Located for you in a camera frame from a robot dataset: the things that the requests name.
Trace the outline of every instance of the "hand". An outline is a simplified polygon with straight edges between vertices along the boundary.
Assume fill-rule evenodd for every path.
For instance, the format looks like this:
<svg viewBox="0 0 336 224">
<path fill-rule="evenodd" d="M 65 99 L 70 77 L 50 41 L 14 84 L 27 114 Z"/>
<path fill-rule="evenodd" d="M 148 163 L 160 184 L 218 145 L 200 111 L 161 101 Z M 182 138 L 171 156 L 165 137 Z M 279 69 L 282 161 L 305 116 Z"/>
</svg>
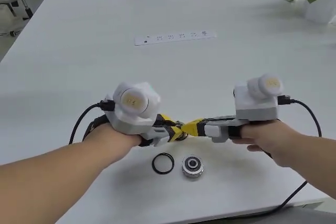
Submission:
<svg viewBox="0 0 336 224">
<path fill-rule="evenodd" d="M 103 124 L 94 129 L 85 139 L 101 148 L 102 157 L 106 157 L 107 166 L 124 158 L 131 148 L 141 143 L 138 135 L 125 135 L 117 132 L 109 124 Z"/>
<path fill-rule="evenodd" d="M 241 137 L 233 142 L 248 144 L 247 149 L 251 152 L 268 152 L 279 166 L 286 167 L 286 154 L 292 144 L 301 138 L 301 134 L 276 120 L 260 125 L 246 125 L 241 130 Z"/>
</svg>

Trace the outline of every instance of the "white tabletop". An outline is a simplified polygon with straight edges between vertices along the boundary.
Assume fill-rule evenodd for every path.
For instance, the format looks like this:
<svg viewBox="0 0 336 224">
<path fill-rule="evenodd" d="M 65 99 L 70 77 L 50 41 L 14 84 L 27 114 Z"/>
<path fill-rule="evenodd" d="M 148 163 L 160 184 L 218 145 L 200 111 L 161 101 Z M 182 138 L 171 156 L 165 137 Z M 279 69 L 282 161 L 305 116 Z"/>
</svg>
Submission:
<svg viewBox="0 0 336 224">
<path fill-rule="evenodd" d="M 134 37 L 208 29 L 208 40 L 134 46 Z M 233 114 L 239 80 L 282 76 L 286 94 L 315 111 L 336 138 L 336 28 L 310 23 L 284 0 L 45 0 L 0 64 L 0 163 L 67 144 L 80 113 L 121 81 L 148 81 L 161 112 L 184 122 Z M 99 111 L 91 112 L 77 141 Z M 281 119 L 316 134 L 297 105 Z M 158 175 L 152 158 L 168 152 L 175 168 Z M 191 182 L 181 161 L 195 154 L 205 173 Z M 303 179 L 244 146 L 189 138 L 135 148 L 106 169 L 59 223 L 187 223 L 269 209 Z M 291 202 L 326 197 L 307 186 Z"/>
</svg>

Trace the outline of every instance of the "rubber o-ring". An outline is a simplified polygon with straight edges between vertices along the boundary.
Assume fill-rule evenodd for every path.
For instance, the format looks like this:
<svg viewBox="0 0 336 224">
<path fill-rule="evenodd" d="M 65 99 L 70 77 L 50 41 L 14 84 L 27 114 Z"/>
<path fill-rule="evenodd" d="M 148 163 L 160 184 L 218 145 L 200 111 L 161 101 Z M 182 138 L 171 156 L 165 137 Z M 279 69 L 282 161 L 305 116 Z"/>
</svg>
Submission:
<svg viewBox="0 0 336 224">
<path fill-rule="evenodd" d="M 168 157 L 168 158 L 170 159 L 170 161 L 172 162 L 172 168 L 170 168 L 170 170 L 167 170 L 167 171 L 165 171 L 165 172 L 161 172 L 161 171 L 159 171 L 158 169 L 156 169 L 156 167 L 155 167 L 155 160 L 156 160 L 158 157 L 160 157 L 160 156 L 166 156 L 166 157 Z M 160 175 L 170 173 L 170 172 L 174 169 L 174 166 L 175 166 L 175 160 L 174 160 L 173 156 L 170 155 L 169 153 L 166 153 L 166 152 L 157 154 L 157 156 L 155 156 L 155 158 L 153 158 L 153 161 L 152 161 L 152 168 L 153 168 L 153 170 L 154 170 L 157 174 L 160 174 Z"/>
</svg>

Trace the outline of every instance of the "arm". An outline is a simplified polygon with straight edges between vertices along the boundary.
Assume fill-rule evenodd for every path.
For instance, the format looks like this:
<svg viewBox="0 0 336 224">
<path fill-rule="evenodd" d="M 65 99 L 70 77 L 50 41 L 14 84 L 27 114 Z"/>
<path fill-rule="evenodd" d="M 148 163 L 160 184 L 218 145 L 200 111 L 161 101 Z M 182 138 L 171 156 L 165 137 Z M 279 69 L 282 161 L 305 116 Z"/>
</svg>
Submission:
<svg viewBox="0 0 336 224">
<path fill-rule="evenodd" d="M 241 135 L 244 139 L 234 143 L 248 144 L 250 151 L 269 152 L 278 165 L 294 169 L 311 185 L 336 198 L 335 140 L 302 135 L 280 121 L 244 126 Z"/>
<path fill-rule="evenodd" d="M 55 223 L 110 164 L 140 144 L 104 124 L 82 143 L 0 166 L 0 223 Z"/>
</svg>

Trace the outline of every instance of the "person's left hand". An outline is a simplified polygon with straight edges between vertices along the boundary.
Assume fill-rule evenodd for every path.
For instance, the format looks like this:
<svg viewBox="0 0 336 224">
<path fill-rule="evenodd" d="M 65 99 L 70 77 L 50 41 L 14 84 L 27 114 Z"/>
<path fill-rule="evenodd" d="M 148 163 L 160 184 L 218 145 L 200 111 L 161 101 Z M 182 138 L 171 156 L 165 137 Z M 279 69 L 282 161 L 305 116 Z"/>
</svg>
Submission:
<svg viewBox="0 0 336 224">
<path fill-rule="evenodd" d="M 139 135 L 125 135 L 113 129 L 111 124 L 103 124 L 94 129 L 84 139 L 92 141 L 102 149 L 102 155 L 106 155 L 110 160 L 108 165 L 124 158 L 132 147 L 141 143 Z"/>
</svg>

